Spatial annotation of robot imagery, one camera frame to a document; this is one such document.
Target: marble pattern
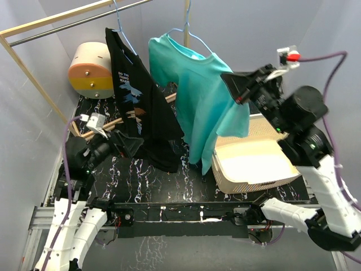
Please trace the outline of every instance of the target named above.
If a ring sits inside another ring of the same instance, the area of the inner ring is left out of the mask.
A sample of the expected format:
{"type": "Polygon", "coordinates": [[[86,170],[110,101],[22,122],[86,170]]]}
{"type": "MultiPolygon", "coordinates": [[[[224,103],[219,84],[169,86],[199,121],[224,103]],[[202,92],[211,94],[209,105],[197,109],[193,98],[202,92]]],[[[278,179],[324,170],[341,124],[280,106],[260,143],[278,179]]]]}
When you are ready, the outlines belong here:
{"type": "MultiPolygon", "coordinates": [[[[168,96],[175,90],[175,85],[169,85],[163,93],[168,96]]],[[[170,106],[175,110],[174,102],[170,106]]],[[[256,110],[251,106],[251,113],[257,113],[256,110]]],[[[81,97],[76,115],[90,115],[92,112],[106,115],[107,122],[120,117],[113,98],[93,100],[81,97]]],[[[78,127],[81,133],[88,132],[85,123],[79,123],[78,127]]],[[[173,141],[172,146],[180,157],[177,173],[162,172],[142,159],[108,158],[93,171],[96,181],[90,200],[101,196],[119,203],[234,202],[253,201],[264,193],[224,194],[217,188],[212,170],[202,176],[201,168],[188,162],[189,146],[186,143],[173,141]]],[[[309,200],[302,177],[288,185],[269,189],[268,193],[286,201],[309,200]]]]}

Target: gray floor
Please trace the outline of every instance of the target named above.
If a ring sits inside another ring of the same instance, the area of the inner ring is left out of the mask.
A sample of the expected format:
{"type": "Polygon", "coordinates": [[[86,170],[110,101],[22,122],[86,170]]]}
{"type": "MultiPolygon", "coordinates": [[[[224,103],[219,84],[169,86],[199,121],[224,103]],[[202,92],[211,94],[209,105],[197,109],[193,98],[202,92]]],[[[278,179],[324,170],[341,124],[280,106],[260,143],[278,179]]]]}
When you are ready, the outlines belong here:
{"type": "MultiPolygon", "coordinates": [[[[275,230],[274,236],[278,233],[279,229],[275,230]]],[[[143,237],[116,239],[106,248],[93,243],[83,271],[336,270],[330,252],[294,229],[286,229],[280,241],[265,248],[245,240],[143,237]]]]}

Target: metal rail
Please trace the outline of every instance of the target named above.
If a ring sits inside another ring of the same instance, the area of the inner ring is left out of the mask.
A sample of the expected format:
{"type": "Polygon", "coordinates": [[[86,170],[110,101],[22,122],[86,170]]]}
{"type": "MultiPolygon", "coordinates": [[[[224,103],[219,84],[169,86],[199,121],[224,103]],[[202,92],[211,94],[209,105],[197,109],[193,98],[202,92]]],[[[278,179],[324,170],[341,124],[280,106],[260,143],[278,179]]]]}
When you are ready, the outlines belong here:
{"type": "Polygon", "coordinates": [[[102,18],[102,17],[106,17],[110,14],[114,14],[116,13],[117,11],[122,11],[122,10],[127,10],[128,8],[131,8],[131,7],[135,7],[135,6],[139,6],[141,4],[144,4],[144,3],[147,3],[147,2],[150,2],[152,0],[142,0],[142,1],[139,1],[137,3],[133,3],[133,4],[130,4],[130,5],[127,5],[127,6],[124,6],[124,7],[120,7],[118,9],[115,9],[115,10],[110,10],[110,11],[107,11],[105,13],[102,13],[102,14],[99,14],[99,15],[95,15],[95,16],[92,16],[92,17],[89,17],[87,19],[83,19],[83,20],[80,20],[80,21],[76,21],[74,23],[71,23],[71,24],[67,24],[67,25],[64,25],[62,27],[57,27],[57,28],[54,28],[52,30],[48,30],[48,31],[45,31],[43,33],[40,33],[40,34],[36,34],[34,36],[31,36],[31,37],[28,37],[28,38],[24,38],[20,41],[15,41],[15,42],[12,42],[12,43],[9,43],[10,47],[14,47],[16,45],[20,45],[20,44],[23,44],[23,43],[26,43],[28,41],[33,41],[33,40],[36,40],[38,38],[41,38],[41,37],[45,37],[45,36],[48,36],[50,34],[54,34],[56,32],[59,32],[59,31],[62,31],[62,30],[65,30],[65,29],[69,29],[71,27],[76,27],[78,25],[81,25],[81,24],[84,24],[84,23],[87,23],[89,21],[94,21],[96,19],[99,19],[99,18],[102,18]]]}

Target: laundry basket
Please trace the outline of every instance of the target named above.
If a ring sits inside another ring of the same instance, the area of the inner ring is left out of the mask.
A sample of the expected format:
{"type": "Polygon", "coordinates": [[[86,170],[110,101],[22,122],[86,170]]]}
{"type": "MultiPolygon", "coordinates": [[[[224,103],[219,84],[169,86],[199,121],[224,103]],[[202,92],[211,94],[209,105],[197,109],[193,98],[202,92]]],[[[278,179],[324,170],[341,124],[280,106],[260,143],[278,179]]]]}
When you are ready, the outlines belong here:
{"type": "Polygon", "coordinates": [[[226,194],[266,190],[285,185],[300,173],[277,144],[279,134],[262,114],[251,115],[246,138],[218,137],[212,170],[226,194]]]}

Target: clothes hanger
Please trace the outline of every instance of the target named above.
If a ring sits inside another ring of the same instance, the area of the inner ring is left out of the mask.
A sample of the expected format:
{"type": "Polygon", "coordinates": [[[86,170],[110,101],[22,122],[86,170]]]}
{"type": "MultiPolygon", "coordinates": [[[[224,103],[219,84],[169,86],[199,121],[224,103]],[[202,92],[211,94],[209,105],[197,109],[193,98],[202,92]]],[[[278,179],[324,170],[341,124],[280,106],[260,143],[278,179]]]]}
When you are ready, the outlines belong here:
{"type": "Polygon", "coordinates": [[[192,33],[190,32],[190,9],[191,9],[191,2],[192,2],[192,1],[190,0],[190,4],[189,4],[189,6],[188,6],[187,13],[186,13],[186,23],[184,24],[183,30],[181,30],[181,29],[179,29],[179,28],[173,28],[173,29],[171,29],[170,31],[168,31],[167,34],[169,34],[170,32],[172,32],[172,31],[174,31],[174,30],[180,31],[180,32],[185,32],[186,27],[188,26],[188,33],[189,33],[189,35],[190,35],[191,37],[193,37],[193,38],[196,38],[196,39],[199,40],[201,43],[203,43],[203,45],[204,45],[204,46],[208,49],[208,51],[210,51],[210,53],[212,54],[213,52],[212,52],[211,49],[207,46],[207,44],[205,44],[205,42],[204,42],[201,38],[197,37],[196,35],[194,35],[194,34],[192,34],[192,33]]]}
{"type": "Polygon", "coordinates": [[[120,32],[122,33],[124,39],[126,40],[126,42],[128,43],[129,47],[131,48],[131,50],[133,51],[133,53],[136,55],[137,53],[135,52],[135,50],[133,49],[132,45],[130,44],[129,40],[127,39],[127,37],[125,36],[124,32],[123,32],[123,28],[122,28],[122,25],[120,23],[120,17],[119,17],[119,11],[118,11],[118,5],[117,5],[117,1],[116,0],[113,0],[114,2],[114,5],[115,5],[115,8],[117,10],[117,20],[118,20],[118,25],[119,25],[119,30],[115,30],[113,29],[112,31],[113,32],[120,32]]]}

